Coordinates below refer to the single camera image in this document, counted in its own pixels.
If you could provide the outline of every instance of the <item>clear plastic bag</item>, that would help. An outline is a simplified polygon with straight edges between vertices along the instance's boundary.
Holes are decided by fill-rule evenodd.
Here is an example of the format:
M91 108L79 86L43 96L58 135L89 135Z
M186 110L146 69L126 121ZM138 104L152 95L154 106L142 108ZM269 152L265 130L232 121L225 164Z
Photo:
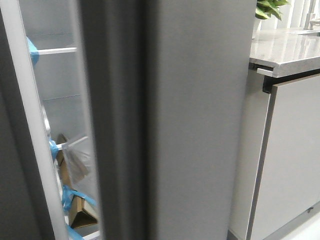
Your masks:
M89 141L90 139L87 136L81 135L63 144L62 150L71 182L70 187L97 199L94 160Z

